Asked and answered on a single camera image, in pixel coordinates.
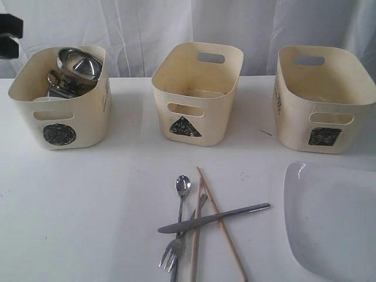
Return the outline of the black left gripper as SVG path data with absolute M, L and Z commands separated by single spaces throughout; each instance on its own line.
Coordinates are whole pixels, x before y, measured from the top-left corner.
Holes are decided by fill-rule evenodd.
M 1 59 L 19 58 L 19 44 L 23 37 L 23 20 L 12 14 L 1 14 Z

